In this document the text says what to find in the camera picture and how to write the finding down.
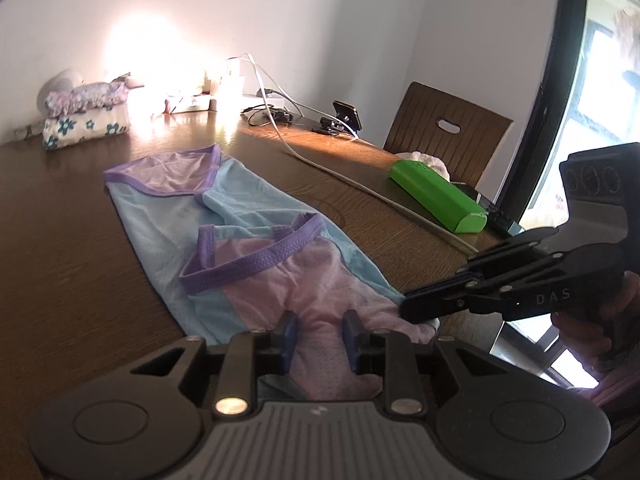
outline white plush object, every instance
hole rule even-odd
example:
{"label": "white plush object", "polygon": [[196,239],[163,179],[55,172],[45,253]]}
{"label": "white plush object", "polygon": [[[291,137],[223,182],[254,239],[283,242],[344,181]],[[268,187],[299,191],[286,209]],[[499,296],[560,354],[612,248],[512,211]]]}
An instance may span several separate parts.
{"label": "white plush object", "polygon": [[400,158],[404,158],[404,160],[419,160],[426,164],[429,168],[439,174],[442,178],[444,178],[447,182],[450,182],[449,171],[447,171],[447,167],[444,165],[439,158],[436,156],[427,155],[426,153],[413,152],[413,153],[396,153]]}

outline chair backrest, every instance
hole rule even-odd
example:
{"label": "chair backrest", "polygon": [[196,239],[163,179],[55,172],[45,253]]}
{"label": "chair backrest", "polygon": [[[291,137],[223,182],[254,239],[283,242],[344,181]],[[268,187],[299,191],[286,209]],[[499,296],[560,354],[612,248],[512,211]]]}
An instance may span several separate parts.
{"label": "chair backrest", "polygon": [[475,187],[511,123],[490,110],[414,81],[396,114],[385,150],[437,156],[452,181]]}

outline green box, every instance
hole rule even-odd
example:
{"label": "green box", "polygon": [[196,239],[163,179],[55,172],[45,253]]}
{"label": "green box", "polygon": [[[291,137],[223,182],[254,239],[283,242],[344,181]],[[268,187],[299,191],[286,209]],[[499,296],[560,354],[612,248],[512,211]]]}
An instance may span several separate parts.
{"label": "green box", "polygon": [[398,160],[389,177],[452,233],[479,233],[484,229],[486,211],[424,163]]}

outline white wall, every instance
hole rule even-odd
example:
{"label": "white wall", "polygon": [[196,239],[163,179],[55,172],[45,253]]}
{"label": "white wall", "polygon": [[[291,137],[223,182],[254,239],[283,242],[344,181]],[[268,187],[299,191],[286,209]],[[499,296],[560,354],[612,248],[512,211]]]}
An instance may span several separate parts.
{"label": "white wall", "polygon": [[[132,70],[188,86],[254,54],[303,102],[354,104],[381,144],[402,98],[424,0],[1,0],[0,142],[36,120],[36,94],[66,68]],[[246,89],[255,89],[247,78]]]}
{"label": "white wall", "polygon": [[538,91],[558,0],[427,0],[405,88],[419,81],[514,120],[478,184],[497,196]]}

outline table surface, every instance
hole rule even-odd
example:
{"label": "table surface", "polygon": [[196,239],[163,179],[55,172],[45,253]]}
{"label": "table surface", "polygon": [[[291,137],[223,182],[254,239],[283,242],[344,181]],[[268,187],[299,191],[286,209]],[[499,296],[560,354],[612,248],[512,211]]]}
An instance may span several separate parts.
{"label": "table surface", "polygon": [[[366,142],[283,128],[304,156],[432,219],[387,178],[397,160]],[[466,258],[380,200],[296,160],[269,128],[213,112],[161,116],[128,136],[45,152],[39,137],[0,148],[0,478],[40,478],[26,439],[49,397],[183,336],[146,279],[102,171],[149,153],[219,143],[340,226],[398,290],[446,278]],[[478,248],[490,234],[466,237]],[[442,332],[491,348],[500,316],[459,313]]]}

